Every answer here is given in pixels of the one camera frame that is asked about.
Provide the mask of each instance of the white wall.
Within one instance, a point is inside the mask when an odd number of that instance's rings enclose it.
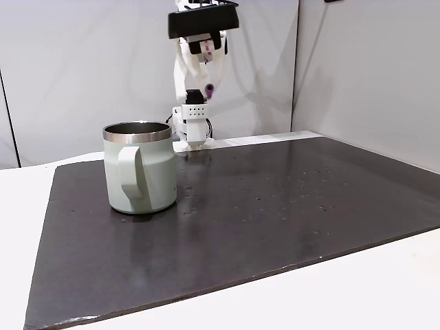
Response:
[[[12,140],[8,112],[6,111],[3,88],[0,82],[0,170],[16,167],[18,167],[17,156]]]
[[[440,171],[439,13],[434,0],[301,1],[293,130]]]
[[[240,0],[217,139],[290,130],[298,0]],[[175,0],[0,0],[0,66],[25,166],[102,150],[101,128],[165,121]]]

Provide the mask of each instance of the cable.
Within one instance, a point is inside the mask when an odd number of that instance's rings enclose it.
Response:
[[[211,124],[211,121],[209,120],[209,119],[207,119],[206,118],[206,122],[208,123],[208,126],[209,126],[209,136],[210,136],[210,138],[212,139],[212,137],[213,137],[213,132],[212,132],[212,124]]]
[[[14,143],[16,162],[19,165],[19,167],[21,167],[19,149],[17,147],[17,141],[15,140],[14,129],[12,128],[11,114],[9,112],[8,100],[6,99],[5,85],[3,83],[3,76],[1,75],[1,71],[0,71],[0,86],[1,86],[1,89],[3,90],[3,97],[5,98],[6,112],[8,113],[9,127],[11,129],[12,142]]]

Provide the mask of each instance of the mug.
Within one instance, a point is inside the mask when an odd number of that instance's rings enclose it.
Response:
[[[121,122],[105,127],[104,166],[110,205],[144,214],[169,207],[177,197],[172,131],[160,122]]]

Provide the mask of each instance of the mug handle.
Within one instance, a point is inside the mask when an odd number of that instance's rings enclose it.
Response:
[[[119,152],[119,178],[128,198],[143,198],[136,173],[136,164],[139,163],[142,164],[142,156],[138,146],[126,146]]]

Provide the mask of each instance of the purple component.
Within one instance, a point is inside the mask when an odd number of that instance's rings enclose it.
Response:
[[[213,84],[207,84],[205,87],[206,95],[208,96],[208,99],[211,99],[212,94],[214,93],[214,85]]]

